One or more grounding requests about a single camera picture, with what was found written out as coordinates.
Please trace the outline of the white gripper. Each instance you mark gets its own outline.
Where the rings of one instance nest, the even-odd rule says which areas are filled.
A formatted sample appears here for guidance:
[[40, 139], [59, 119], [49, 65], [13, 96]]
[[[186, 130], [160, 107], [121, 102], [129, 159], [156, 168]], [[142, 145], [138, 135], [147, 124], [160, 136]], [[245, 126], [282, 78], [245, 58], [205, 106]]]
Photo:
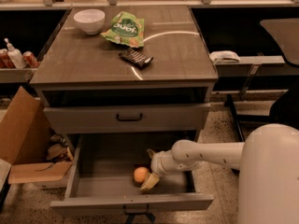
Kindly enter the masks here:
[[151, 190], [160, 181], [160, 176], [174, 172], [192, 171], [202, 166], [201, 161], [177, 161], [171, 150], [155, 152], [149, 148], [147, 152], [151, 159], [150, 168], [153, 173], [147, 174], [144, 183], [141, 185], [141, 191]]

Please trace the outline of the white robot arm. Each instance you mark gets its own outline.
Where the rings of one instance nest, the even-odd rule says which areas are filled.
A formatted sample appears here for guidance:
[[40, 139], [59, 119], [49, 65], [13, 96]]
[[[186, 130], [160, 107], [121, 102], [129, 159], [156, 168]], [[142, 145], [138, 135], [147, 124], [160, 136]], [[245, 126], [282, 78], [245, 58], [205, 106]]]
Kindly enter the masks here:
[[179, 140], [149, 156], [151, 172], [143, 190], [164, 175], [208, 161], [239, 171], [237, 224], [299, 224], [299, 131], [293, 127], [266, 124], [236, 143]]

